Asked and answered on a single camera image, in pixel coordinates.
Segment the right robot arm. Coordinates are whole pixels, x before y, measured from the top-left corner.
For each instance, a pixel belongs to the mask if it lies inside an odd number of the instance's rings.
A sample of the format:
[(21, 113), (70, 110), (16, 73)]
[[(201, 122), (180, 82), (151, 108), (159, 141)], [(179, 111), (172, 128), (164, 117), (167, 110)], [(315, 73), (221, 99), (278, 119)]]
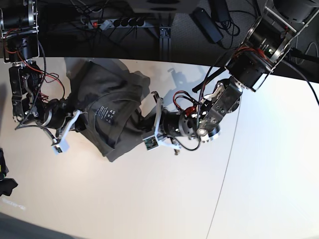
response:
[(17, 7), (1, 8), (0, 37), (3, 42), (3, 58), (12, 66), (9, 79), (12, 93), (12, 113), (18, 129), (39, 128), (52, 141), (52, 148), (65, 152), (69, 145), (68, 132), (79, 123), (80, 110), (67, 107), (65, 97), (52, 99), (42, 92), (47, 78), (61, 84), (59, 76), (41, 69), (35, 58), (44, 55), (38, 39), (37, 2), (25, 0)]

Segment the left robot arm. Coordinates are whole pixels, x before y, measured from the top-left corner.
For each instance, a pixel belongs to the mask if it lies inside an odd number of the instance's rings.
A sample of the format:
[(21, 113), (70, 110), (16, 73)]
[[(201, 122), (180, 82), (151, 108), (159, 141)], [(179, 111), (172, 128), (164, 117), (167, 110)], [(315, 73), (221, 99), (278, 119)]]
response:
[(318, 62), (317, 57), (302, 53), (292, 46), (304, 29), (319, 13), (316, 0), (268, 0), (247, 32), (239, 47), (232, 53), (225, 66), (217, 71), (209, 69), (202, 83), (193, 88), (199, 94), (194, 99), (186, 91), (177, 91), (173, 100), (184, 98), (191, 106), (169, 112), (163, 99), (153, 92), (156, 113), (153, 127), (143, 135), (147, 150), (159, 146), (183, 149), (180, 137), (204, 143), (216, 139), (223, 118), (237, 110), (244, 89), (257, 91), (275, 68), (283, 63), (301, 71), (288, 61), (292, 56)]

